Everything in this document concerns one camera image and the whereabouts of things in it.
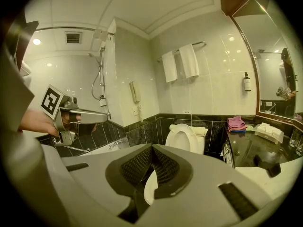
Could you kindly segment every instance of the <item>hand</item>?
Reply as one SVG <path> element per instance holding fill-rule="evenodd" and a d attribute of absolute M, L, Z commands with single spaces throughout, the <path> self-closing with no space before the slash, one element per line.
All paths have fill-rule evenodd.
<path fill-rule="evenodd" d="M 70 114 L 68 112 L 62 112 L 62 122 L 64 127 L 68 129 L 70 122 Z M 52 119 L 42 111 L 34 109 L 27 109 L 23 115 L 19 129 L 59 136 L 59 132 L 53 125 Z"/>

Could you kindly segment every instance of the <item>soap dispenser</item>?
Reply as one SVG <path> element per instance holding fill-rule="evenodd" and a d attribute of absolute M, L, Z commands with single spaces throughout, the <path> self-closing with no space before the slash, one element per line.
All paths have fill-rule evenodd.
<path fill-rule="evenodd" d="M 248 77 L 248 73 L 244 74 L 244 90 L 251 91 L 250 78 Z"/>

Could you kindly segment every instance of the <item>toilet seat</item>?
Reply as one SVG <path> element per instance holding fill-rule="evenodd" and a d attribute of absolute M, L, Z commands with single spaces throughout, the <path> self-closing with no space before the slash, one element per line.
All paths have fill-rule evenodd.
<path fill-rule="evenodd" d="M 199 152 L 198 146 L 198 144 L 202 142 L 201 138 L 203 138 L 204 143 L 204 137 L 198 138 L 195 132 L 187 124 L 178 124 L 169 132 L 165 145 L 198 154 L 203 154 L 203 152 Z M 144 188 L 144 199 L 149 205 L 152 205 L 154 201 L 154 191 L 157 188 L 157 175 L 156 171 L 153 171 L 148 178 Z"/>

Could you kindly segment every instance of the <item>electrical outlet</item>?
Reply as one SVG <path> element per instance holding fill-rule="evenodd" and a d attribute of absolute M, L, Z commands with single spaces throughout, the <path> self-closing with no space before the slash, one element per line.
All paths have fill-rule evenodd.
<path fill-rule="evenodd" d="M 139 110 L 137 106 L 133 107 L 133 114 L 134 116 L 137 116 L 139 114 Z"/>

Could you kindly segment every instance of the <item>wall telephone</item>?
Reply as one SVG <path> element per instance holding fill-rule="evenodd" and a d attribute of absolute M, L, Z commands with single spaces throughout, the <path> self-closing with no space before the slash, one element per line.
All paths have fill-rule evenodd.
<path fill-rule="evenodd" d="M 132 81 L 129 83 L 129 86 L 131 88 L 131 92 L 133 95 L 133 101 L 135 104 L 137 104 L 137 107 L 138 107 L 140 121 L 143 122 L 141 105 L 139 104 L 139 102 L 141 101 L 141 95 L 140 95 L 138 84 L 136 82 Z"/>

